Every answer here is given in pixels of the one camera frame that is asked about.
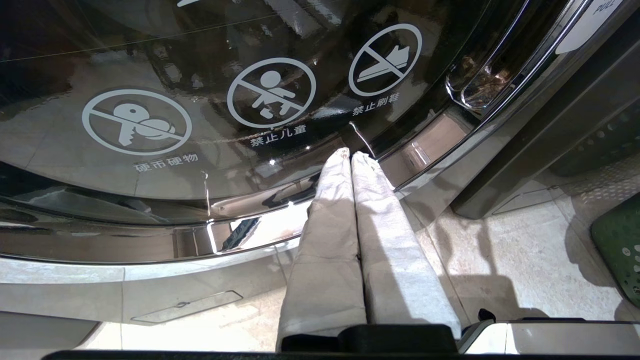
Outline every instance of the white label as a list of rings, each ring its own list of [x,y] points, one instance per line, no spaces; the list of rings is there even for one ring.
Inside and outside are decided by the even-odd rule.
[[[415,37],[415,49],[412,49],[411,46],[402,46],[400,43],[397,43],[391,52],[387,54],[378,54],[371,48],[371,44],[383,35],[394,34],[397,35],[397,38],[401,38],[403,36],[403,32],[408,32]],[[351,68],[349,69],[349,87],[351,87],[351,91],[361,96],[374,96],[391,89],[409,74],[409,71],[411,71],[416,61],[418,61],[421,49],[422,34],[420,34],[420,30],[418,30],[418,28],[411,24],[396,24],[380,31],[370,38],[353,58]],[[374,58],[377,63],[366,69],[356,71],[356,66],[365,53],[367,56]],[[414,54],[412,59],[409,59],[410,53]],[[371,90],[364,91],[361,88],[358,88],[358,83],[378,78],[379,76],[391,77],[395,79],[395,81],[391,85],[377,89],[373,92]]]
[[[278,66],[282,66],[282,64],[292,65],[295,68],[301,69],[306,74],[309,83],[309,92],[306,99],[300,99],[296,92],[290,91],[295,90],[291,84],[288,85],[291,88],[290,90],[283,87],[287,83],[282,81],[282,75],[275,70]],[[257,69],[260,69],[259,84],[252,83],[250,80],[245,79],[247,75]],[[251,119],[245,119],[238,113],[234,95],[239,88],[246,88],[255,93],[255,101],[252,104],[252,108],[255,109],[262,118],[270,120],[270,123],[257,124],[252,122]],[[308,66],[298,60],[273,58],[258,61],[238,74],[227,92],[227,107],[234,119],[241,124],[251,127],[273,129],[274,127],[291,122],[302,115],[309,105],[311,105],[315,94],[316,77]],[[279,112],[273,113],[272,110],[266,107],[272,103],[280,104]]]
[[[131,101],[134,96],[145,99],[145,104]],[[121,101],[110,111],[103,110],[103,102],[112,97]],[[174,119],[159,117],[160,114],[167,115],[166,105],[176,110]],[[96,119],[110,120],[115,126],[119,126],[117,137],[113,137],[111,133],[100,134],[93,126],[92,121]],[[84,106],[82,122],[86,132],[95,141],[111,150],[130,155],[149,156],[174,151],[187,142],[191,135],[191,117],[180,104],[162,94],[138,89],[112,90],[94,97]],[[175,124],[180,124],[184,132],[179,133]],[[159,147],[156,149],[132,150],[130,146],[135,145],[134,134],[147,140],[172,139],[173,143],[167,146],[158,141]]]
[[[563,54],[582,46],[604,24],[621,2],[622,0],[593,0],[587,11],[582,14],[580,20],[558,45],[556,54]]]

